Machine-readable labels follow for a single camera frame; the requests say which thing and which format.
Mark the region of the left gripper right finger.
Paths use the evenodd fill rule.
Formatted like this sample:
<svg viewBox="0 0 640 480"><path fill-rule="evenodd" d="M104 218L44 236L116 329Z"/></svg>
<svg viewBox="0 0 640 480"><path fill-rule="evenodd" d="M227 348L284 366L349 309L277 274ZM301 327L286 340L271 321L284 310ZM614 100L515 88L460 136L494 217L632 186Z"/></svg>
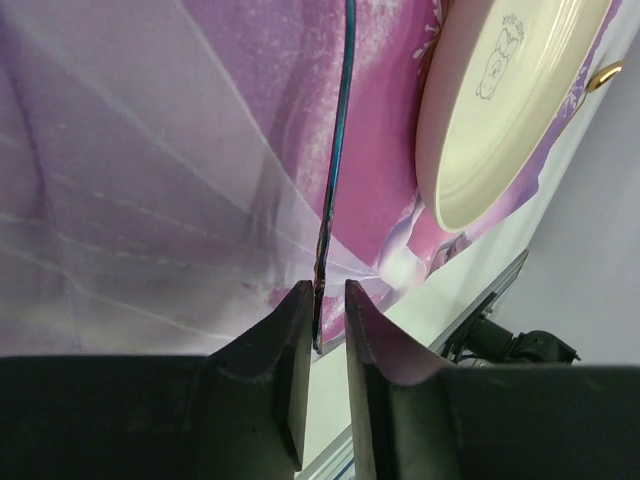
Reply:
<svg viewBox="0 0 640 480"><path fill-rule="evenodd" d="M359 479L635 479L635 366L456 366L345 285Z"/></svg>

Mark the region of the iridescent metal fork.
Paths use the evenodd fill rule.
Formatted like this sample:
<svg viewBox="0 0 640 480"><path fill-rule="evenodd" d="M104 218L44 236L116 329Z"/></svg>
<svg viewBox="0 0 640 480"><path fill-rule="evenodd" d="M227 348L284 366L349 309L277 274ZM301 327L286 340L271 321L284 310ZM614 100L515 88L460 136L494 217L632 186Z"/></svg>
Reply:
<svg viewBox="0 0 640 480"><path fill-rule="evenodd" d="M331 155L316 247L313 279L312 347L321 354L323 348L322 308L326 286L326 268L335 210L335 198L345 139L353 65L355 57L357 7L355 0L345 2L345 38Z"/></svg>

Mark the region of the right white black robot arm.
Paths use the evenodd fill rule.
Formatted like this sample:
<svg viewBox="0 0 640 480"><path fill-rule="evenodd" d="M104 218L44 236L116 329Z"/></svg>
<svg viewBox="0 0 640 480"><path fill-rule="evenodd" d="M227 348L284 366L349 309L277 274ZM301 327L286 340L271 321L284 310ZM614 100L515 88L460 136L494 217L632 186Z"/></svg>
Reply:
<svg viewBox="0 0 640 480"><path fill-rule="evenodd" d="M542 330L511 333L489 318L498 295L490 293L445 340L440 356L458 365L565 364L581 358L557 336Z"/></svg>

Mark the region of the gold metal spoon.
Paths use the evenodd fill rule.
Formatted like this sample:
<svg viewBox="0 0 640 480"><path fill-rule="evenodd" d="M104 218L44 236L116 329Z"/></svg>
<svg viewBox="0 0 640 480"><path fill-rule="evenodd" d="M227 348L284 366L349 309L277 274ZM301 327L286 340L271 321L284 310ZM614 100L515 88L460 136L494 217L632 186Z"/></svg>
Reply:
<svg viewBox="0 0 640 480"><path fill-rule="evenodd" d="M624 69L624 66L625 62L623 60L619 60L606 65L593 73L585 85L585 95L589 95L604 86L618 75Z"/></svg>

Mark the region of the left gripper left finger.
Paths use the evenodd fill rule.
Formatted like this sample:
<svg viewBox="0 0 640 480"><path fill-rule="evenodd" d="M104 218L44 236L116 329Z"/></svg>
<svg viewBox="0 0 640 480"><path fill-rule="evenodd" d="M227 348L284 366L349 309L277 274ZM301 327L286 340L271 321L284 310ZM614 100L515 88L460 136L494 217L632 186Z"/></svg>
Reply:
<svg viewBox="0 0 640 480"><path fill-rule="evenodd" d="M207 356L1 362L5 479L291 479L304 456L313 288Z"/></svg>

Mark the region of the cream round plate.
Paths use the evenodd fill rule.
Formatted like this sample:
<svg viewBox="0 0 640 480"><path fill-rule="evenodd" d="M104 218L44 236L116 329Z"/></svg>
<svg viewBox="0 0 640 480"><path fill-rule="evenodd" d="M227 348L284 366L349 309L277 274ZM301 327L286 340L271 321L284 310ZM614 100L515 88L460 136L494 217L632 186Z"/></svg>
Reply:
<svg viewBox="0 0 640 480"><path fill-rule="evenodd" d="M456 1L424 85L419 193L457 233L513 183L570 92L608 1Z"/></svg>

